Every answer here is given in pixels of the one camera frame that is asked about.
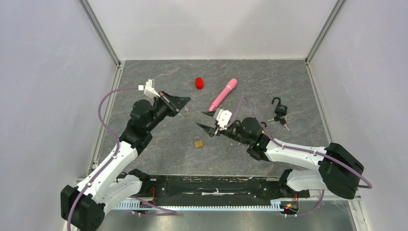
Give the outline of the black Kaijing padlock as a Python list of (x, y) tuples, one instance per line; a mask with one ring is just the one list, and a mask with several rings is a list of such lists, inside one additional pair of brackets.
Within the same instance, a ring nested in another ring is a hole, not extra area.
[(279, 117), (286, 116), (288, 107), (281, 103), (281, 98), (280, 97), (274, 97), (272, 99), (272, 101), (271, 101), (271, 104), (274, 104), (275, 101), (277, 101), (277, 105), (276, 105), (276, 108), (275, 108), (275, 111), (274, 111), (276, 116), (279, 116)]

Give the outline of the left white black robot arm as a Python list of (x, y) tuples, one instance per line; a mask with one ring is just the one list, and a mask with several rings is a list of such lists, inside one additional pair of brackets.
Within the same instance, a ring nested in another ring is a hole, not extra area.
[(132, 195), (150, 193), (149, 181), (126, 175), (114, 182), (122, 170), (148, 146), (151, 131), (167, 116), (175, 117), (190, 101), (190, 97), (172, 96), (160, 91), (149, 95), (153, 101), (134, 102), (125, 130), (117, 136), (105, 123), (102, 125), (116, 141), (108, 156), (76, 186), (66, 185), (61, 191), (61, 217), (67, 230), (95, 231), (104, 217), (118, 204)]

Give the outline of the small brass padlock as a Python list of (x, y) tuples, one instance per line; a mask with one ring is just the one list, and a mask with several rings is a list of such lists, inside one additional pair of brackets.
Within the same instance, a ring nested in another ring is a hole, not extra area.
[(194, 146), (195, 148), (202, 148), (204, 146), (203, 140), (200, 137), (194, 138)]

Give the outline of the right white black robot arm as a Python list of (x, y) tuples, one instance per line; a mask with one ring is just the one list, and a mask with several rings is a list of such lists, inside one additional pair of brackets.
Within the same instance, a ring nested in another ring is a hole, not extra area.
[(255, 160), (282, 162), (301, 167), (282, 173), (278, 191), (283, 196), (307, 190), (328, 190), (343, 198), (354, 199), (363, 180), (364, 166), (342, 145), (331, 142), (327, 147), (292, 144), (266, 135), (265, 123), (255, 117), (231, 122), (228, 110), (206, 112), (215, 124), (198, 124), (210, 137), (226, 136), (246, 145)]

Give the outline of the black-head key set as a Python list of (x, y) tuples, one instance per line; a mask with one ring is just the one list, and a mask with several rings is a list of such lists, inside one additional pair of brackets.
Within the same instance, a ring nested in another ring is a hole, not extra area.
[(279, 122), (279, 123), (280, 123), (281, 125), (283, 125), (287, 130), (290, 130), (289, 127), (288, 127), (288, 125), (287, 125), (286, 119), (283, 118), (283, 117), (281, 117), (281, 116), (275, 116), (275, 117), (273, 117), (272, 119), (269, 119), (268, 121)]

